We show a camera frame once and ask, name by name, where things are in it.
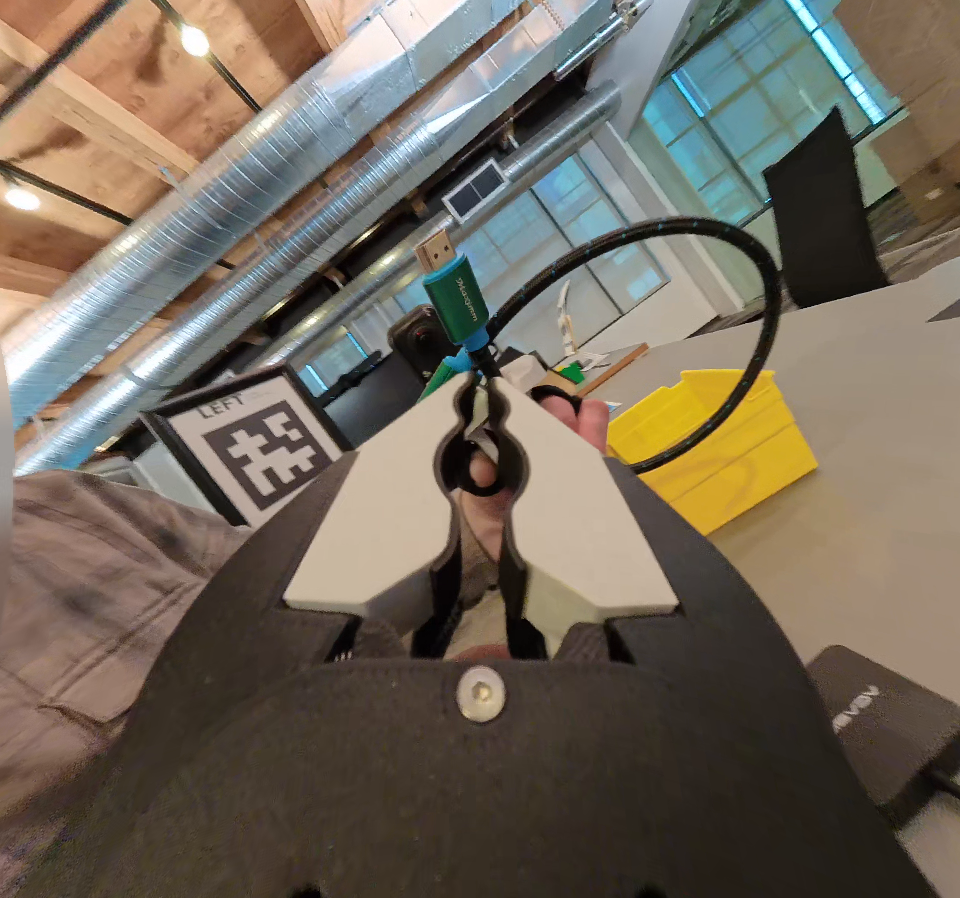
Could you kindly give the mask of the black office chair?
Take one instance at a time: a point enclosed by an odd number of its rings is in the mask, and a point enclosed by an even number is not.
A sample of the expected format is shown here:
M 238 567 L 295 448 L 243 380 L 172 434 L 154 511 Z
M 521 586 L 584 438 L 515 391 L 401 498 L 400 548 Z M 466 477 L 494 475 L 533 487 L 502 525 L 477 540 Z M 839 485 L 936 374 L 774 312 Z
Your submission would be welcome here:
M 843 114 L 763 170 L 786 291 L 799 309 L 888 288 Z

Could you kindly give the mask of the yellow plastic bin stack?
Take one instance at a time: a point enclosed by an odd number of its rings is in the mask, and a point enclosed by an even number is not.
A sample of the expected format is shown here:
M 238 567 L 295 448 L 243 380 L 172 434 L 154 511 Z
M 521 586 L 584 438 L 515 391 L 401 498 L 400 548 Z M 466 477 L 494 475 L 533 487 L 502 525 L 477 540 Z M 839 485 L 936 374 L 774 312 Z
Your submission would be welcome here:
M 687 438 L 729 397 L 741 371 L 684 371 L 611 420 L 609 452 L 635 464 Z M 642 475 L 642 481 L 702 535 L 709 536 L 819 467 L 774 371 L 702 444 Z

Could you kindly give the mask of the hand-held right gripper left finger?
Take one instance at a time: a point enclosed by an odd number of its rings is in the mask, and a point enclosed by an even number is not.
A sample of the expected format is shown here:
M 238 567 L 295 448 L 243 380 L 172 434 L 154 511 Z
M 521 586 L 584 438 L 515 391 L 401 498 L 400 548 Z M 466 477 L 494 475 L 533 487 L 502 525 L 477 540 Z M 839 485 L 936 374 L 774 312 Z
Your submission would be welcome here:
M 454 377 L 367 440 L 285 591 L 294 610 L 351 616 L 444 656 L 463 614 L 447 458 L 463 456 L 476 378 Z

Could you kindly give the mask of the black port adapter box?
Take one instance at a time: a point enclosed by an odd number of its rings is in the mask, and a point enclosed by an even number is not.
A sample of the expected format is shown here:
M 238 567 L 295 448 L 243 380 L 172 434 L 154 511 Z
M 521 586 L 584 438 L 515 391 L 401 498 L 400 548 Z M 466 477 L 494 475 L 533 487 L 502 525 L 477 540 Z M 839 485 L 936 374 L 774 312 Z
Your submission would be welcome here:
M 834 644 L 807 666 L 846 760 L 895 830 L 939 793 L 958 797 L 959 706 Z

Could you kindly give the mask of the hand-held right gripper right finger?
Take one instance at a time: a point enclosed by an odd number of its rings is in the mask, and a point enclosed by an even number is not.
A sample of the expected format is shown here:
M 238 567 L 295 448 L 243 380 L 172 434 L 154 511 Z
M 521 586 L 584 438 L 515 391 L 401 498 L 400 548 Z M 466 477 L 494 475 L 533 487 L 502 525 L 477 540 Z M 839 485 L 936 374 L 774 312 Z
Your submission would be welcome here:
M 504 379 L 488 387 L 510 492 L 499 588 L 512 656 L 553 656 L 578 625 L 671 615 L 676 593 L 628 503 L 639 485 Z

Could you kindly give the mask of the black ceiling vent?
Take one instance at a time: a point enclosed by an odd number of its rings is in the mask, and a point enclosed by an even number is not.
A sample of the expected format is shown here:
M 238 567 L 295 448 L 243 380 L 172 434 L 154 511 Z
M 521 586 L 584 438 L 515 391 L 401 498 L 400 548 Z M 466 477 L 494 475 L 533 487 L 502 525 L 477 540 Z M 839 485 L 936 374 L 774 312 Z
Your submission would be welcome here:
M 493 198 L 499 196 L 510 184 L 500 162 L 495 158 L 485 160 L 473 173 L 456 184 L 441 201 L 450 217 L 459 226 L 469 219 Z

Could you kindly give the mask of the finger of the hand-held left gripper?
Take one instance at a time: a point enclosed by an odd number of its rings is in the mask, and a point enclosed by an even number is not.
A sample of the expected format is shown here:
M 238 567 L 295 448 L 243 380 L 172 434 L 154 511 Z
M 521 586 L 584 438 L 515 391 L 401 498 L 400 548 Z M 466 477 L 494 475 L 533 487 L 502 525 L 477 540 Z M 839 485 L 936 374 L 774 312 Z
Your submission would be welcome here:
M 576 384 L 547 369 L 538 358 L 515 358 L 506 363 L 505 382 L 537 402 L 554 395 L 573 400 L 578 398 Z

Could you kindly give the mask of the white curved banner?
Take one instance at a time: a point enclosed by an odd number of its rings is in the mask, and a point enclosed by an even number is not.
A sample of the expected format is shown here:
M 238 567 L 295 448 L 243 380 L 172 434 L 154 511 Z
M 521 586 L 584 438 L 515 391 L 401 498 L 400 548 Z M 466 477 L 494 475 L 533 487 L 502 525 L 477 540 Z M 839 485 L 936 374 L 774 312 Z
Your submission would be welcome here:
M 571 280 L 566 280 L 558 294 L 557 313 L 558 313 L 558 331 L 564 353 L 564 367 L 576 364 L 581 366 L 581 355 L 579 344 L 576 340 L 572 317 L 569 310 Z

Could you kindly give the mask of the person's left hand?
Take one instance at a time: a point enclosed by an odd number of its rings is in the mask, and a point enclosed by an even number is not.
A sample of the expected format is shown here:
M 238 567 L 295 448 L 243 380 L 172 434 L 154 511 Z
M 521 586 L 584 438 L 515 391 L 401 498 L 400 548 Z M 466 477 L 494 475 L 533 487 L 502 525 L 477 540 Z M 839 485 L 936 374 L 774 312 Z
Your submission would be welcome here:
M 560 392 L 556 388 L 540 388 L 530 400 L 540 409 L 552 415 L 601 455 L 606 455 L 609 409 L 597 400 L 582 401 Z M 478 440 L 466 443 L 464 467 L 457 475 L 457 485 L 462 493 L 480 501 L 492 500 L 502 494 L 512 494 L 518 485 L 516 474 L 501 468 L 501 457 L 506 446 L 501 444 L 499 433 L 486 432 L 484 448 Z

